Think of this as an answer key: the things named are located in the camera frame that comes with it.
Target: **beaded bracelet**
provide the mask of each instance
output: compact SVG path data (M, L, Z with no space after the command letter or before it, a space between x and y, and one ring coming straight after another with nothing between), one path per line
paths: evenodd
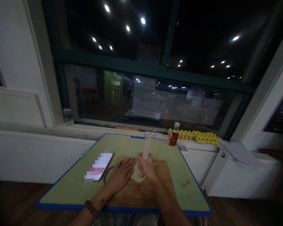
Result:
M93 205L91 204L91 202L89 200L87 200L85 202L85 206L87 207L87 209L90 211L90 213L93 214L93 216L96 218L96 219L99 219L100 218L100 213L99 211L97 211Z

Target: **white radiator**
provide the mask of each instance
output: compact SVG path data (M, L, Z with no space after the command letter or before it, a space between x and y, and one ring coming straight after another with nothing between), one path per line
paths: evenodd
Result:
M0 130L0 180L53 184L99 138L53 129Z

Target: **wooden floor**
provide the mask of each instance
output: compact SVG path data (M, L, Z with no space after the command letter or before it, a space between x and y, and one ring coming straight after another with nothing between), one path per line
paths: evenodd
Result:
M78 212L35 207L50 186L0 182L0 225L68 225ZM213 211L208 225L283 225L283 209L269 201L208 197L208 202Z

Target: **sauce bottle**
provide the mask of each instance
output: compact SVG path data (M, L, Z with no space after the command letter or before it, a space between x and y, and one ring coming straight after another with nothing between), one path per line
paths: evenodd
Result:
M170 138L169 138L169 142L168 142L170 146L176 145L176 142L177 142L177 139L178 139L178 136L179 136L179 131L178 131L179 126L180 126L179 122L174 123L174 128L172 129L172 131L170 133Z

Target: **smartphone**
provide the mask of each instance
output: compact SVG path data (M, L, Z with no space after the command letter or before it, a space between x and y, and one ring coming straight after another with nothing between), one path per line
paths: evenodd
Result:
M89 171L87 171L87 175L84 175L84 182L101 180L113 156L114 153L101 153Z

